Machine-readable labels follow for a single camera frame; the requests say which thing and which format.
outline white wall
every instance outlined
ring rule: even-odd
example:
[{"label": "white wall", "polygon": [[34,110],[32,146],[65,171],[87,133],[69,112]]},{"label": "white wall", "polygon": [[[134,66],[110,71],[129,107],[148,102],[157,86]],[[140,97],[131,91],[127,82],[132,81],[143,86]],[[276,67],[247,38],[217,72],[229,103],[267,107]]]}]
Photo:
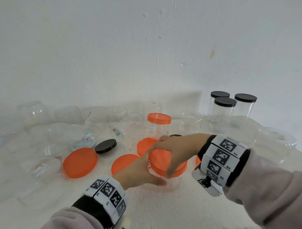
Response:
[{"label": "white wall", "polygon": [[3,0],[1,109],[158,99],[205,113],[250,93],[251,117],[302,142],[300,0]]}]

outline table surface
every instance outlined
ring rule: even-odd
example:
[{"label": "table surface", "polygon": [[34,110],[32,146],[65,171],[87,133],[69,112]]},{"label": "table surface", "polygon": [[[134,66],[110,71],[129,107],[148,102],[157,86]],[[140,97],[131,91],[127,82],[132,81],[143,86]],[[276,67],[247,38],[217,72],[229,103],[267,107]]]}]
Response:
[{"label": "table surface", "polygon": [[[226,135],[245,144],[252,142],[253,136],[261,126],[249,119],[242,129],[227,129]],[[211,133],[207,123],[202,124],[203,133]],[[145,136],[145,127],[142,126],[123,144],[126,153],[137,154],[136,145]],[[169,134],[180,134],[178,120],[173,120],[169,127]],[[12,151],[17,143],[24,143],[28,136],[20,133],[18,139],[9,143]],[[97,143],[106,139],[106,133],[97,138]],[[195,167],[195,157],[188,161],[188,168],[183,174],[182,186],[173,192],[161,192],[157,187],[143,185],[127,190],[129,206],[125,215],[131,220],[131,229],[162,229],[162,228],[204,228],[204,229],[237,229],[254,227],[255,224],[245,212],[243,206],[220,197],[210,196],[191,177]],[[85,177],[70,179],[70,186],[64,196],[52,207],[43,211],[32,211],[11,198],[0,203],[0,228],[40,228],[50,216],[63,207],[71,206],[100,175],[111,175],[111,164],[98,160],[95,169]]]}]

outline black lid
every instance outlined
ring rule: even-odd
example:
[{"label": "black lid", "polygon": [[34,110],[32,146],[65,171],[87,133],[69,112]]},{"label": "black lid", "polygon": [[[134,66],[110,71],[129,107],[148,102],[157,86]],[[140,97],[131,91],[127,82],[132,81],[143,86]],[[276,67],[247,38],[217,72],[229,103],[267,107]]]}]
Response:
[{"label": "black lid", "polygon": [[247,103],[254,103],[257,101],[257,97],[249,94],[236,94],[234,99],[241,101],[241,102],[247,102]]},{"label": "black lid", "polygon": [[237,101],[232,98],[217,97],[215,98],[214,103],[222,107],[234,107],[236,106]]},{"label": "black lid", "polygon": [[214,91],[214,92],[211,92],[211,97],[213,97],[213,98],[217,98],[217,97],[227,97],[227,98],[229,98],[230,94],[227,93],[227,92]]},{"label": "black lid", "polygon": [[97,154],[106,153],[116,147],[117,142],[115,139],[108,139],[106,141],[101,142],[95,147],[95,152]]}]

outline hand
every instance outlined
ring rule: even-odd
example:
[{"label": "hand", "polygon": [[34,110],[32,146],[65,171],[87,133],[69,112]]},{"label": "hand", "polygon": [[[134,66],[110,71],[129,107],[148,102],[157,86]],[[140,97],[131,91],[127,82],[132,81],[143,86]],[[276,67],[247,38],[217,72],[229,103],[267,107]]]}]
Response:
[{"label": "hand", "polygon": [[149,153],[145,153],[128,167],[113,175],[112,178],[117,180],[124,190],[146,183],[157,186],[166,186],[167,181],[165,179],[154,176],[148,171],[148,161]]},{"label": "hand", "polygon": [[172,153],[171,162],[166,172],[166,177],[169,179],[181,163],[198,154],[210,136],[210,134],[191,134],[181,137],[163,135],[158,142],[148,149],[147,153],[155,149],[167,150]]}]

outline orange jar lid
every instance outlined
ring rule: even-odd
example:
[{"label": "orange jar lid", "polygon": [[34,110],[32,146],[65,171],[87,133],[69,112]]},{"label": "orange jar lid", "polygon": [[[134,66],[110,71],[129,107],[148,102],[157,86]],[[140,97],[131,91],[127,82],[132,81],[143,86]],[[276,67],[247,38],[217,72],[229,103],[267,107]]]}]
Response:
[{"label": "orange jar lid", "polygon": [[114,163],[111,166],[112,175],[115,175],[119,171],[128,167],[132,162],[134,162],[138,158],[140,158],[140,157],[137,155],[134,155],[134,154],[126,154],[126,155],[119,157],[118,159],[116,159],[114,161]]},{"label": "orange jar lid", "polygon": [[200,162],[201,162],[201,161],[200,161],[199,157],[196,156],[196,160],[195,160],[196,165],[199,165]]},{"label": "orange jar lid", "polygon": [[172,118],[166,114],[150,113],[147,116],[147,120],[154,124],[169,125],[171,124]]},{"label": "orange jar lid", "polygon": [[[166,177],[166,171],[170,164],[172,153],[166,150],[153,150],[150,153],[150,166],[154,172],[162,177]],[[182,175],[187,169],[188,161],[180,164],[172,177]]]},{"label": "orange jar lid", "polygon": [[91,148],[81,148],[73,151],[63,162],[63,168],[69,178],[80,178],[90,173],[98,157]]},{"label": "orange jar lid", "polygon": [[147,152],[147,150],[150,148],[150,146],[156,142],[157,142],[157,139],[153,139],[153,138],[149,138],[149,137],[140,140],[136,146],[137,154],[139,156],[144,155]]}]

